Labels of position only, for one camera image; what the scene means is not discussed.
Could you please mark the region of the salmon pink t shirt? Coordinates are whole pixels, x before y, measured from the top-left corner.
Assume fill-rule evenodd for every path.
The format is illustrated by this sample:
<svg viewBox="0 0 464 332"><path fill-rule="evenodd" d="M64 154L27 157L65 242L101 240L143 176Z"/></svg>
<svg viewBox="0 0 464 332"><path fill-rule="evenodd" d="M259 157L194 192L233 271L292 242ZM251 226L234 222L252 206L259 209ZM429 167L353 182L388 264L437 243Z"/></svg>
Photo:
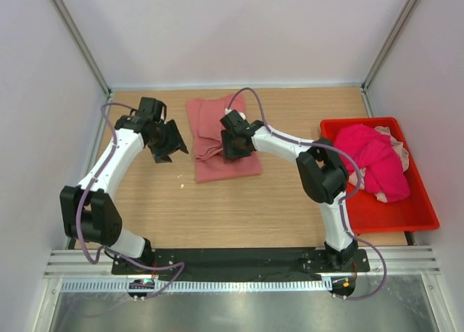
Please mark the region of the salmon pink t shirt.
<svg viewBox="0 0 464 332"><path fill-rule="evenodd" d="M262 173L262 165L256 154L235 161L223 156L220 119L225 109L233 101L232 109L244 114L245 99L242 95L233 98L231 94L219 99L190 99L186 102L189 126L193 136L195 181L209 183L232 178L257 176Z"/></svg>

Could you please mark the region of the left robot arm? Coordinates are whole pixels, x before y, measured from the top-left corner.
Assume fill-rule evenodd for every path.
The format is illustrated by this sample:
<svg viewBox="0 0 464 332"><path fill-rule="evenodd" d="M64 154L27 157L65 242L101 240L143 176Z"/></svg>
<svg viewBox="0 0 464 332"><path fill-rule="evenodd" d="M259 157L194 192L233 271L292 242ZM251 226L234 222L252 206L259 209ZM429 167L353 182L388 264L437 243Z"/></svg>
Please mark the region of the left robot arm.
<svg viewBox="0 0 464 332"><path fill-rule="evenodd" d="M188 149L175 121L167 117L167 105L156 98L141 98L138 108L130 109L109 129L107 148L89 173L76 186L65 186L60 192L64 231L81 244L98 244L128 262L149 267L154 262L149 240L123 227L113 198L144 149L149 149L156 163L171 162L171 154Z"/></svg>

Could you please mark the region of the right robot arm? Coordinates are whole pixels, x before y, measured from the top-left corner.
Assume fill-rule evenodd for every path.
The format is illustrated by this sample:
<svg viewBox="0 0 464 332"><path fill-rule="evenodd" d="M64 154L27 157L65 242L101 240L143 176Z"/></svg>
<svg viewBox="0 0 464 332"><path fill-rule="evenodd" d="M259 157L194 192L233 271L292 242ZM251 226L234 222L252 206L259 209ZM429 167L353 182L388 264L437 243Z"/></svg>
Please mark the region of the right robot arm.
<svg viewBox="0 0 464 332"><path fill-rule="evenodd" d="M319 204L328 263L336 270L349 266L358 248L344 201L349 173L331 141L290 136L261 120L249 123L245 115L231 109L225 111L220 123L226 160L236 161L261 152L297 166L304 192Z"/></svg>

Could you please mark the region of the red plastic bin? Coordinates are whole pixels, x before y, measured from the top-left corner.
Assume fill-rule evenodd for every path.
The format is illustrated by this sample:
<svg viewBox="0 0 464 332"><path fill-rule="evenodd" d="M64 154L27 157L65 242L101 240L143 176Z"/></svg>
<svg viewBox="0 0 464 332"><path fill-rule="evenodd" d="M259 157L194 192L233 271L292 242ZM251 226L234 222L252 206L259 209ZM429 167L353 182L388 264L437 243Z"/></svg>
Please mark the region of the red plastic bin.
<svg viewBox="0 0 464 332"><path fill-rule="evenodd" d="M334 141L342 128L354 124L388 127L393 137L406 149L409 148L399 123L393 117L323 120L320 122L321 136ZM355 233L432 231L439 227L439 219L412 157L405 178L411 195L402 201L383 203L365 191L358 191L347 200L347 214Z"/></svg>

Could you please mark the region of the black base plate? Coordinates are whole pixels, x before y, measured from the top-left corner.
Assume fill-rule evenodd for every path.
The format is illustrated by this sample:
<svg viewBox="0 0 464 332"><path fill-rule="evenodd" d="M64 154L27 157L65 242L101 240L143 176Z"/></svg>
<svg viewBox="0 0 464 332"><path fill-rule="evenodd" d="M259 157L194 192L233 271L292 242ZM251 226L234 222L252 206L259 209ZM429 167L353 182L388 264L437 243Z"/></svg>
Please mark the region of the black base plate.
<svg viewBox="0 0 464 332"><path fill-rule="evenodd" d="M321 281L324 274L348 276L336 283L336 292L351 295L357 274L370 271L366 251L357 249L349 259L338 258L324 248L153 249L136 260L139 267L121 257L112 264L114 275L147 274L175 284L304 283Z"/></svg>

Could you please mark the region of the left aluminium corner post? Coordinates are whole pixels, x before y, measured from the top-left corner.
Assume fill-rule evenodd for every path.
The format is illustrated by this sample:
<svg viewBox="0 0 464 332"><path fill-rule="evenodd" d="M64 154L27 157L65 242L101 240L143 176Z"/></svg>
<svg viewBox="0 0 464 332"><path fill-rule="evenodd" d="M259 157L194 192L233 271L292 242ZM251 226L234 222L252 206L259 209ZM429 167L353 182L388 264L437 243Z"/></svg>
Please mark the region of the left aluminium corner post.
<svg viewBox="0 0 464 332"><path fill-rule="evenodd" d="M91 50L89 49L85 39L83 38L78 26L76 25L69 9L64 0L50 0L52 6L56 10L60 20L63 22L71 39L73 40L77 50L80 52L83 60L87 64L95 81L99 84L106 97L110 97L112 90L109 87L103 73L101 72L96 60L94 59Z"/></svg>

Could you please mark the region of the aluminium corner post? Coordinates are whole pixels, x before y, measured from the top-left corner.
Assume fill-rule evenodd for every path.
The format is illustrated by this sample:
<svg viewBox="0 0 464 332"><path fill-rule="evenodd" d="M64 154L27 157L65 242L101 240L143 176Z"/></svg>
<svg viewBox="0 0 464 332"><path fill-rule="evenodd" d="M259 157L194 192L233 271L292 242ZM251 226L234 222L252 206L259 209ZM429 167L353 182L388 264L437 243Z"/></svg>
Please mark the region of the aluminium corner post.
<svg viewBox="0 0 464 332"><path fill-rule="evenodd" d="M383 66L386 58L394 48L395 43L398 41L402 31L405 29L407 23L413 15L413 12L419 5L421 0L406 0L402 5L399 14L397 15L394 24L392 25L391 30L389 31L384 43L382 44L380 51L378 52L372 66L370 67L368 74L365 77L361 85L363 93L367 93L369 87L372 85L375 80L378 72Z"/></svg>
<svg viewBox="0 0 464 332"><path fill-rule="evenodd" d="M112 90L109 87L103 73L101 72L96 60L94 59L91 50L89 49L85 39L83 38L78 26L76 25L69 9L64 0L50 0L52 6L56 10L60 20L63 22L71 39L73 40L77 50L80 52L83 60L87 64L95 81L99 84L106 97L110 97Z"/></svg>

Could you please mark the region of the aluminium front rail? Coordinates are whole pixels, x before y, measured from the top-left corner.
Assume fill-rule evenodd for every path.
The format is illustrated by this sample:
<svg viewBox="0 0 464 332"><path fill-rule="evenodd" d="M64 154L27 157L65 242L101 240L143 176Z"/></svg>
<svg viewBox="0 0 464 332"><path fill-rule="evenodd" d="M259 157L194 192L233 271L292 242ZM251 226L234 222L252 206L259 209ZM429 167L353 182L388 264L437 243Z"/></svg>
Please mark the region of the aluminium front rail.
<svg viewBox="0 0 464 332"><path fill-rule="evenodd" d="M380 246L390 275L439 275L441 270L430 246ZM112 260L102 256L92 265L80 250L54 250L49 256L45 274L48 277L100 278L109 275Z"/></svg>

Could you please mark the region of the right aluminium corner post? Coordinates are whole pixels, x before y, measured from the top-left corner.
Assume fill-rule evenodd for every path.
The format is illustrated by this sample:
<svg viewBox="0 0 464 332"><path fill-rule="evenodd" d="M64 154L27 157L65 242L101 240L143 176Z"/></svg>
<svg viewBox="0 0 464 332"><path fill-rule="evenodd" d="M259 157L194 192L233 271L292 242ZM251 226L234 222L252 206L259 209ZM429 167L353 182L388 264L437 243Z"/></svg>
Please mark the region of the right aluminium corner post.
<svg viewBox="0 0 464 332"><path fill-rule="evenodd" d="M389 31L384 43L382 44L380 51L378 52L372 66L370 67L368 74L365 77L361 85L363 93L367 93L369 87L372 85L375 80L378 72L383 66L386 58L394 48L395 43L398 41L402 31L405 29L407 23L413 15L413 12L419 5L421 0L406 0L402 5L399 14L397 15L394 24L392 25L391 30Z"/></svg>

